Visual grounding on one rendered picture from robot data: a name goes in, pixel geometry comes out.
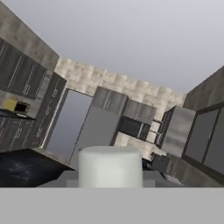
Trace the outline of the dark tall cupboard run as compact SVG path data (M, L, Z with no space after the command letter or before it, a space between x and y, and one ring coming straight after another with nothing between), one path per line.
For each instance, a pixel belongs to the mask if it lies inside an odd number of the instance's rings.
M43 143L66 83L67 81L57 73L52 75L38 110L36 122L32 125L27 138L28 147L38 148Z

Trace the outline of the dark wall cupboard run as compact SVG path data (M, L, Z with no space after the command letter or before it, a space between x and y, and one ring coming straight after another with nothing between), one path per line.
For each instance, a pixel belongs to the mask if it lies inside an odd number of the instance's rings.
M35 100L46 69L0 38L0 90Z

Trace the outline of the white marshmallow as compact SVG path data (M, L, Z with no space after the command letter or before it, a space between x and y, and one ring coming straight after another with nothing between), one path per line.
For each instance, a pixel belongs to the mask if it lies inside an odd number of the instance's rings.
M140 152L130 147L87 147L79 153L78 177L81 188L142 187Z

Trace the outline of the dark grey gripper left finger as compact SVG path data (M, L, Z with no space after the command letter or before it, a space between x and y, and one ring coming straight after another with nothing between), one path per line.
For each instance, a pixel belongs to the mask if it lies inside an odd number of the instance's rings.
M43 187L67 188L77 186L78 186L78 172L64 171L57 179L41 185L40 188Z

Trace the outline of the dark framed glass cupboard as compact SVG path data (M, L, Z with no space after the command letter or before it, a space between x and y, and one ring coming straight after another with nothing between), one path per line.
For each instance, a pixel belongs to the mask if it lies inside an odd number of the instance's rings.
M182 158L224 186L224 102L196 112Z

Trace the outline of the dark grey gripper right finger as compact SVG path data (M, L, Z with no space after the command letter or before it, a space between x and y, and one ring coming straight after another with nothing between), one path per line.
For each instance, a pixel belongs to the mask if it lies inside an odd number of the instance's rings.
M180 187L180 185L165 179L158 171L143 172L144 187Z

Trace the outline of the grey cupboards over fridge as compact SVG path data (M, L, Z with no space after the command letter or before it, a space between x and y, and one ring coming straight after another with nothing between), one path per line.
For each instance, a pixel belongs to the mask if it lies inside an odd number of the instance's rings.
M126 94L98 86L93 96L92 105L121 115L127 100Z

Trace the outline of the grey wall cupboard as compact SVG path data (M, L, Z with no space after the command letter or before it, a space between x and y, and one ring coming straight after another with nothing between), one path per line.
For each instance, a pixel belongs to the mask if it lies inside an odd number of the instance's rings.
M183 154L186 140L195 117L195 111L174 106L164 112L159 126L156 146L177 158Z

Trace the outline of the dark base cupboard run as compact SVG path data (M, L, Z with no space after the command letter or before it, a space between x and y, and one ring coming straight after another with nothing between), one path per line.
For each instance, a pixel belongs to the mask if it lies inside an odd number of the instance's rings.
M34 119L0 116L0 153L23 148Z

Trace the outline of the black microwave oven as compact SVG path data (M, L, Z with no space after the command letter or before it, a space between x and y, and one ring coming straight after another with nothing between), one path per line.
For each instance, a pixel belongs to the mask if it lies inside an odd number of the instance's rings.
M119 122L118 131L125 135L145 141L150 131L150 127L151 126L148 123L123 116Z

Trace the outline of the black hob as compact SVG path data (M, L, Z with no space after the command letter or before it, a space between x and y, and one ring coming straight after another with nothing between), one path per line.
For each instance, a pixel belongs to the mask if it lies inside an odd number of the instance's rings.
M151 161L151 166L154 170L166 172L169 162L170 159L168 157L155 154Z

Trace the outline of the grey fridge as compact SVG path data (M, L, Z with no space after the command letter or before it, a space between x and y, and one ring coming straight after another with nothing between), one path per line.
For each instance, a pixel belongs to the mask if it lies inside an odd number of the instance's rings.
M120 116L103 108L91 106L85 122L77 138L70 166L78 169L78 154L80 150L90 146L109 146L116 132Z

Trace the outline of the grey cupboards over microwave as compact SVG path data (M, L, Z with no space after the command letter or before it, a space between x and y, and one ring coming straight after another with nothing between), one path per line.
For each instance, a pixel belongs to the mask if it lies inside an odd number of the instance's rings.
M151 105L128 99L123 115L141 123L151 125L156 110L157 109Z

